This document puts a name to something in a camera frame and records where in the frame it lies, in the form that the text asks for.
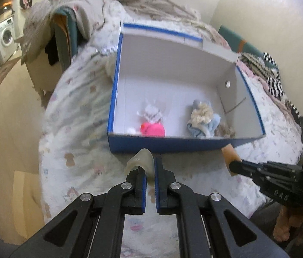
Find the person's right hand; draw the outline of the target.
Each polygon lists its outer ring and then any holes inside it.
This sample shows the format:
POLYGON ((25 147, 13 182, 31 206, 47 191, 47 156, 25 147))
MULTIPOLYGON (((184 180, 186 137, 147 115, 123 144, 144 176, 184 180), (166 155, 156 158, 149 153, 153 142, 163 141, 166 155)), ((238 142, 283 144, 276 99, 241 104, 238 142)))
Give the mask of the person's right hand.
MULTIPOLYGON (((273 237, 278 242, 285 242, 290 239, 290 229, 300 228, 303 224, 303 209, 291 209, 281 206, 276 225, 273 230, 273 237)), ((296 245, 303 243, 303 231, 297 236, 296 245)))

